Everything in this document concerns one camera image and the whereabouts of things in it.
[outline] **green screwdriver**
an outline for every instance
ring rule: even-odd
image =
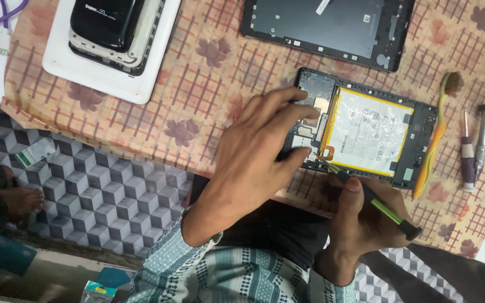
[[[320,155],[317,155],[317,154],[315,155],[317,156],[317,158],[319,158],[321,162],[324,162],[327,165],[329,170],[336,175],[336,177],[338,178],[338,180],[340,180],[340,182],[345,184],[347,180],[351,179],[351,176],[345,171],[341,170],[338,166],[327,162]],[[401,218],[394,210],[391,210],[385,204],[383,204],[371,189],[362,185],[362,190],[364,192],[364,202],[371,203],[385,216],[389,217],[390,220],[392,220],[398,226],[398,229],[405,234],[405,238],[408,241],[413,241],[416,237],[418,237],[422,233],[421,227],[414,227],[413,224],[410,224],[406,219]]]

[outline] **fingernail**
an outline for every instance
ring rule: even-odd
[[[346,189],[352,192],[359,192],[360,191],[360,183],[357,179],[351,178],[346,182]]]

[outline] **purple screwdriver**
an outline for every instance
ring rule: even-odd
[[[463,179],[462,190],[467,192],[476,191],[475,154],[473,140],[469,138],[467,123],[467,111],[463,111],[465,117],[465,136],[461,138],[461,177]]]

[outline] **blue patterned shirt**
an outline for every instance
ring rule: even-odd
[[[181,217],[151,248],[131,283],[135,302],[355,302],[354,281],[335,286],[278,254],[183,240]]]

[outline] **tablecloth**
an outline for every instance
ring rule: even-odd
[[[416,1],[396,73],[244,37],[243,0],[183,0],[151,100],[135,105],[42,69],[57,0],[30,0],[12,35],[0,107],[23,127],[54,130],[114,155],[155,160],[207,177],[223,130],[253,95],[294,84],[310,67],[436,105],[442,76],[460,71],[448,129],[419,199],[402,190],[416,243],[473,258],[485,237],[485,168],[474,193],[460,189],[461,115],[473,130],[485,103],[485,1]],[[299,169],[275,199],[330,216],[326,175]]]

